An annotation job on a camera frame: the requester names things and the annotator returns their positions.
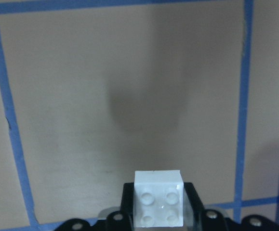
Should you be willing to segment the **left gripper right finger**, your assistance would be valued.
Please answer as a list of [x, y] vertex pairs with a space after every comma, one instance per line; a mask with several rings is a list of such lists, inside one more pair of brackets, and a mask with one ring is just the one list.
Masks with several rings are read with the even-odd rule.
[[183, 219], [189, 231], [230, 231], [230, 219], [215, 208], [206, 208], [193, 183], [184, 183]]

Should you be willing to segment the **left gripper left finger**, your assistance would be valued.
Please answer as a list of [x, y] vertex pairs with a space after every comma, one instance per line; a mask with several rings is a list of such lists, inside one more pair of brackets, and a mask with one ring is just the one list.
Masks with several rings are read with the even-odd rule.
[[133, 231], [134, 183], [123, 185], [120, 206], [102, 210], [98, 215], [99, 231]]

